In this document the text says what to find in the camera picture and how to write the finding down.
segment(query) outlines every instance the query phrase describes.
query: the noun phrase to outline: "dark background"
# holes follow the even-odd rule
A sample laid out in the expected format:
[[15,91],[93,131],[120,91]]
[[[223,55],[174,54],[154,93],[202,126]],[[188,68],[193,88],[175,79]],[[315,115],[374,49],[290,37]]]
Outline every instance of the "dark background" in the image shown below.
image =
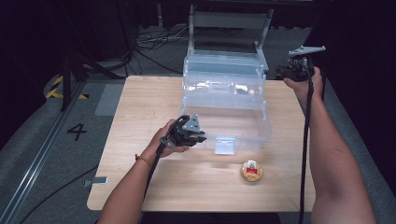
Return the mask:
[[[279,8],[272,26],[313,27],[305,44],[326,46],[315,62],[395,193],[395,7],[374,0],[334,1],[332,6]],[[155,4],[129,1],[1,0],[0,148],[46,102],[44,87],[59,73],[69,49],[95,61],[119,59],[127,51],[119,15],[132,34],[137,24],[157,25],[156,10]],[[187,22],[188,10],[186,5],[163,5],[163,26]],[[253,12],[240,6],[219,10]]]

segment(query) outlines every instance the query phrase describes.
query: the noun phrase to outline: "human arm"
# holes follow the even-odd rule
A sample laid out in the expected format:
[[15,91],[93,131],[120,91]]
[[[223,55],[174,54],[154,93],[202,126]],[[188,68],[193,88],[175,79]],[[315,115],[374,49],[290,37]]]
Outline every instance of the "human arm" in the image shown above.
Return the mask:
[[[313,223],[375,223],[359,166],[321,100],[322,78],[315,68],[310,117],[310,167],[316,191]],[[306,106],[307,82],[285,78]]]
[[[140,155],[151,163],[156,157],[156,150],[160,145],[160,138],[165,136],[174,120],[155,133],[146,149]],[[184,152],[188,147],[166,147],[162,157],[173,152]],[[149,177],[151,165],[144,160],[137,160],[120,183],[113,189],[106,200],[99,217],[98,224],[102,223],[137,223],[142,210],[144,193]]]

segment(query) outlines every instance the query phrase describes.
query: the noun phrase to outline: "left hand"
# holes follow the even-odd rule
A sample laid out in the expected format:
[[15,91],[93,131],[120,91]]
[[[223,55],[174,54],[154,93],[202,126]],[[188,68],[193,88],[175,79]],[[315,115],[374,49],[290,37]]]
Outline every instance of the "left hand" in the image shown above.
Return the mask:
[[[150,143],[146,147],[146,149],[142,152],[142,157],[154,161],[155,156],[156,156],[156,151],[158,146],[160,145],[160,138],[164,137],[166,133],[168,132],[169,128],[172,126],[172,124],[175,122],[174,119],[170,119],[165,126],[160,128],[152,137]],[[163,150],[163,154],[161,157],[167,157],[170,154],[174,152],[184,152],[187,151],[189,147],[166,147]]]

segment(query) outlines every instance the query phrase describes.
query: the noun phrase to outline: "hand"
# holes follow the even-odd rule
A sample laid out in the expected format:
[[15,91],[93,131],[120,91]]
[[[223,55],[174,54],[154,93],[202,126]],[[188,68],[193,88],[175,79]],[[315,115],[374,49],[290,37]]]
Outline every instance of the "hand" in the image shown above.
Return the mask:
[[[312,98],[319,97],[321,98],[321,94],[323,92],[323,82],[322,76],[320,74],[320,70],[317,67],[314,67],[315,74],[312,76],[312,82],[314,83],[314,94]],[[301,102],[304,108],[306,108],[306,99],[308,94],[308,81],[303,82],[294,82],[289,78],[284,78],[283,82],[292,88],[297,96],[297,99]]]
[[[157,148],[160,145],[160,139],[166,136],[166,133],[168,132],[169,128],[172,126],[174,122],[175,122],[174,119],[170,119],[163,128],[160,128],[158,132],[154,134],[150,143],[148,144],[146,149],[142,152],[141,155],[142,157],[154,161]],[[174,152],[184,152],[187,151],[188,149],[189,147],[166,147],[163,150],[163,154],[161,155],[161,157],[162,158],[167,157]]]

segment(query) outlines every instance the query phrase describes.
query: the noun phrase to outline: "yellow tape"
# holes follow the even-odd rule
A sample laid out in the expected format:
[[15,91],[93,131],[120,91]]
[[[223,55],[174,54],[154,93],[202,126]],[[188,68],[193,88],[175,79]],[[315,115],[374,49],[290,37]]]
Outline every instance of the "yellow tape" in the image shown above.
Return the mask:
[[[61,93],[56,93],[56,89],[58,89],[59,84],[64,80],[64,77],[59,75],[55,81],[53,82],[49,93],[47,93],[47,98],[58,98],[58,99],[63,99],[64,95]],[[81,94],[78,99],[80,100],[88,100],[88,98],[90,98],[89,94]]]

